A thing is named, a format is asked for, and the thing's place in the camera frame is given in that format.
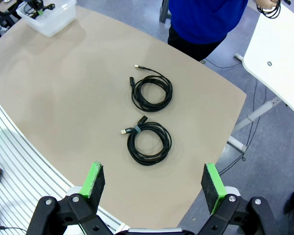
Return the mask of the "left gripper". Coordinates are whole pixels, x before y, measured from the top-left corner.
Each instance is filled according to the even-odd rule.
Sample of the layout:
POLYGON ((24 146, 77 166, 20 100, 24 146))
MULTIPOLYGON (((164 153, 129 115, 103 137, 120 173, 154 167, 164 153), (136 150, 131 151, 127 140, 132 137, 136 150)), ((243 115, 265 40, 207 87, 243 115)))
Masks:
POLYGON ((43 0, 27 0, 27 4, 36 11, 36 16, 43 14, 44 3, 43 0))

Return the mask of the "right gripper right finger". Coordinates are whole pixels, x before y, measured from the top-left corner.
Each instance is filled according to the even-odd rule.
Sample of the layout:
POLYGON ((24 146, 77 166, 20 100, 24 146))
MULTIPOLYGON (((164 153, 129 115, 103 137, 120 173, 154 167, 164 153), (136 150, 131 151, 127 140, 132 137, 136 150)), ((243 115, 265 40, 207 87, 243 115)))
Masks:
POLYGON ((237 192, 227 192, 212 163, 203 168, 201 187, 210 217, 200 235, 222 235, 228 225, 237 225, 244 235, 279 235, 268 201, 261 196, 243 199, 237 192))

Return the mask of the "person's left hand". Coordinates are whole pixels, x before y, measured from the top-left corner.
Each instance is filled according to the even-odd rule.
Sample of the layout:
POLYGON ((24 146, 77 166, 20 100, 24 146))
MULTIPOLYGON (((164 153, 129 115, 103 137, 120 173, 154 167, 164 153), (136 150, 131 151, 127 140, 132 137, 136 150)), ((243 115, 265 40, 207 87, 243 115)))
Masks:
POLYGON ((254 0, 256 5, 265 10, 271 10, 277 6, 278 0, 254 0))

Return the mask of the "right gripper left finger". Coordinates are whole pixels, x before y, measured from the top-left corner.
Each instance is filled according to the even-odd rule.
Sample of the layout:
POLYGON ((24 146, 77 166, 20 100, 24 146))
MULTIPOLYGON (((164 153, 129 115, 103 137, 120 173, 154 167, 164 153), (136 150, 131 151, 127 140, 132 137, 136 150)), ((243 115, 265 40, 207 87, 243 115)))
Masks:
POLYGON ((87 235, 109 235, 110 229, 97 215, 105 185, 103 165, 92 163, 82 188, 58 201, 40 198, 27 229, 28 235, 63 235, 68 226, 80 225, 87 235))

